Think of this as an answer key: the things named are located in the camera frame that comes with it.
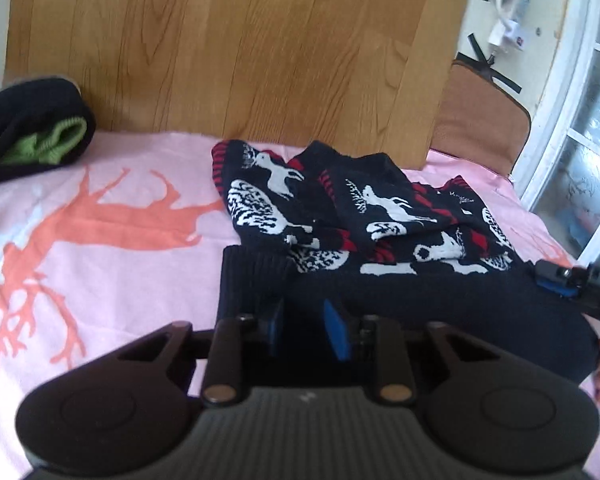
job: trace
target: brown fabric panel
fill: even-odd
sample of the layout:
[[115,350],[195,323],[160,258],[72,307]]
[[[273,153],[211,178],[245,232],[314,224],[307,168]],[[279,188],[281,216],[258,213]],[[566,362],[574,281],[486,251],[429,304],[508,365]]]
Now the brown fabric panel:
[[505,91],[455,62],[431,147],[509,176],[531,129],[529,113]]

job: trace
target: wooden panel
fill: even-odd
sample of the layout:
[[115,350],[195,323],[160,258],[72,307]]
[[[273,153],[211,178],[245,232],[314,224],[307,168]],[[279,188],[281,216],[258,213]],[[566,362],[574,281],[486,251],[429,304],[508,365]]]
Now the wooden panel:
[[425,160],[466,0],[11,0],[6,79],[65,73],[104,129]]

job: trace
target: white cable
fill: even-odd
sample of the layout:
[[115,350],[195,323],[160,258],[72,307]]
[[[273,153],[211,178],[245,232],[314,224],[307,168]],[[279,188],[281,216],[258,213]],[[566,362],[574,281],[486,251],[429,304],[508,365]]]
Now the white cable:
[[507,32],[511,30],[511,25],[509,24],[509,20],[504,17],[504,10],[502,9],[504,0],[496,0],[496,12],[498,13],[498,18],[504,25],[504,28]]

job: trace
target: wooden headboard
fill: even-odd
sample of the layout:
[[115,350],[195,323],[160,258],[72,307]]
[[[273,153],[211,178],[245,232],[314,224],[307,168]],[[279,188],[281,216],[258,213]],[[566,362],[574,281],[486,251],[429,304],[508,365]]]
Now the wooden headboard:
[[104,130],[424,163],[466,0],[11,0],[5,79],[65,74]]

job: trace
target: bed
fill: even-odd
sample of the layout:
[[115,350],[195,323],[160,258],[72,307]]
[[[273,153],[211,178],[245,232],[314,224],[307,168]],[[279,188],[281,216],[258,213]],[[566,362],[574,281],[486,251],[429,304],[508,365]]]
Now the bed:
[[[239,243],[212,180],[216,142],[101,132],[79,164],[0,185],[0,480],[29,468],[13,425],[27,392],[172,320],[213,327],[222,249]],[[434,151],[405,173],[433,186],[461,174],[523,259],[573,263],[504,177]],[[600,478],[600,438],[587,470]]]

